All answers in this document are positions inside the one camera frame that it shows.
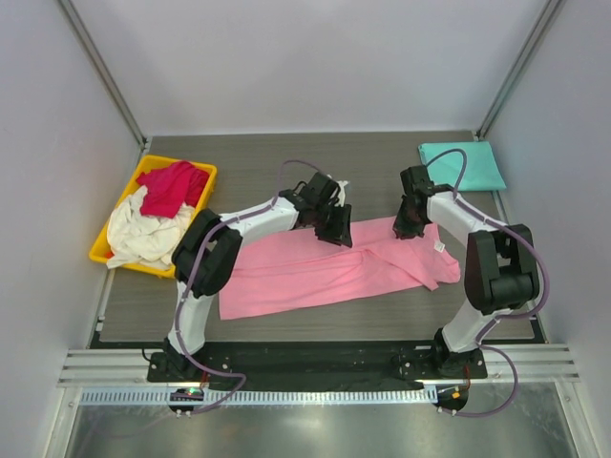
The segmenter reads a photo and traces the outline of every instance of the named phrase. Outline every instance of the turquoise fabric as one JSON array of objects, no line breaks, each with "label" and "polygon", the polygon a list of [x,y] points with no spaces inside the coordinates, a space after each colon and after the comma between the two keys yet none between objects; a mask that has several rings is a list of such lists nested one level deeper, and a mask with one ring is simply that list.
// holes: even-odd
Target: turquoise fabric
[{"label": "turquoise fabric", "polygon": [[[496,167],[493,149],[487,141],[423,143],[418,147],[418,151],[422,163],[427,164],[434,157],[452,148],[461,148],[467,153],[467,170],[458,187],[459,191],[498,191],[507,188]],[[450,153],[429,167],[429,176],[435,184],[454,186],[461,167],[462,155]]]}]

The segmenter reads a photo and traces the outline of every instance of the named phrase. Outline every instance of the yellow plastic bin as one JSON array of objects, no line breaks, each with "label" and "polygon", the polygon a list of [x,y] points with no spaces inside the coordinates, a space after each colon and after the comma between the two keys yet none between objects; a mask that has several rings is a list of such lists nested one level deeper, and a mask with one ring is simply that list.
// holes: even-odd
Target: yellow plastic bin
[{"label": "yellow plastic bin", "polygon": [[[155,169],[164,169],[169,167],[175,162],[179,162],[181,159],[172,159],[170,157],[162,157],[162,156],[145,156],[142,158],[140,163],[137,165],[134,174],[130,178],[129,183],[125,186],[123,190],[123,194],[115,205],[115,208],[121,203],[126,197],[130,194],[133,194],[137,191],[137,188],[140,187],[137,184],[136,180],[142,173],[149,173]],[[191,220],[195,218],[196,214],[202,209],[205,208],[208,203],[208,199],[210,199],[210,195],[212,195],[212,191],[214,191],[214,185],[217,180],[217,168],[211,164],[201,164],[198,162],[191,162],[195,167],[209,174],[208,181],[206,182],[205,187],[203,188],[203,192],[201,193],[200,200],[198,201],[198,205],[195,207],[195,212],[193,212],[193,217]],[[106,224],[102,228],[101,232],[98,234],[97,239],[95,239],[94,246],[89,252],[89,259],[94,260],[95,262],[103,262],[106,263],[108,258],[106,255],[111,252],[111,246],[108,244],[106,239],[106,231],[108,229],[108,220],[106,220]],[[157,275],[158,277],[164,277],[167,279],[172,279],[174,277],[174,272],[176,267],[173,265],[171,268],[167,270],[158,270],[152,267],[146,267],[145,265],[140,264],[124,264],[121,265],[126,269],[137,270],[138,272],[144,272],[146,274]]]}]

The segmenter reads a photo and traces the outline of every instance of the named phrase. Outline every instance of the white cloth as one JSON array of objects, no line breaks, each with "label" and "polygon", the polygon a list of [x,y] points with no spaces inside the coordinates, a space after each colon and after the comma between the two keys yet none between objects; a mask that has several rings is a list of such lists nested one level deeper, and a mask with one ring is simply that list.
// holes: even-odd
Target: white cloth
[{"label": "white cloth", "polygon": [[141,186],[111,214],[106,238],[114,256],[106,262],[109,269],[128,263],[159,270],[172,266],[172,253],[189,227],[195,209],[183,203],[172,219],[144,217],[140,207],[147,192],[146,186]]}]

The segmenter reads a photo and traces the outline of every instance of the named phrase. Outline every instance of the pink cloth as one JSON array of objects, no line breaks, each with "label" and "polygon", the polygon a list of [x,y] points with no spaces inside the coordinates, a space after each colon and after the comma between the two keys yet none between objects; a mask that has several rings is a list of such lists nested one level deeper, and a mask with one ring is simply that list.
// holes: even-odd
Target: pink cloth
[{"label": "pink cloth", "polygon": [[207,181],[208,174],[186,160],[141,174],[137,184],[145,185],[148,192],[140,213],[149,217],[173,218],[183,202],[192,207],[198,204]]},{"label": "pink cloth", "polygon": [[435,224],[425,237],[396,239],[394,217],[353,222],[354,246],[319,241],[313,229],[275,234],[245,246],[221,291],[221,319],[377,296],[460,280],[460,266],[443,249]]}]

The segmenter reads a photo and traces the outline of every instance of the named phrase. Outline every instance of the shiny floor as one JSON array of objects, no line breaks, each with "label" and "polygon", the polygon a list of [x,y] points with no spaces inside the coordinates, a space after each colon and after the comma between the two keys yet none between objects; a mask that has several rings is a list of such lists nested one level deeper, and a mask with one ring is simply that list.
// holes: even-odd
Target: shiny floor
[{"label": "shiny floor", "polygon": [[[470,141],[469,132],[212,135],[155,137],[150,154],[209,162],[219,179],[209,206],[238,211],[271,197],[280,163],[302,158],[337,179],[351,181],[352,220],[395,215],[401,202],[399,172],[420,164],[424,142]],[[292,167],[284,183],[292,187],[310,171]],[[498,215],[490,193],[466,199],[489,215]],[[449,252],[463,263],[465,250],[441,231]],[[425,287],[375,298],[294,310],[265,317],[222,322],[218,305],[210,312],[209,341],[352,341],[431,339],[464,301],[462,283]],[[176,285],[138,272],[117,269],[104,312],[102,342],[159,342],[167,334],[176,306]],[[490,337],[529,339],[531,326],[505,321]]]},{"label": "shiny floor", "polygon": [[[474,385],[467,408],[498,406],[508,385]],[[523,385],[506,410],[453,418],[429,405],[230,407],[167,420],[165,406],[81,407],[69,458],[577,458],[555,386]],[[127,434],[111,439],[109,434]]]}]

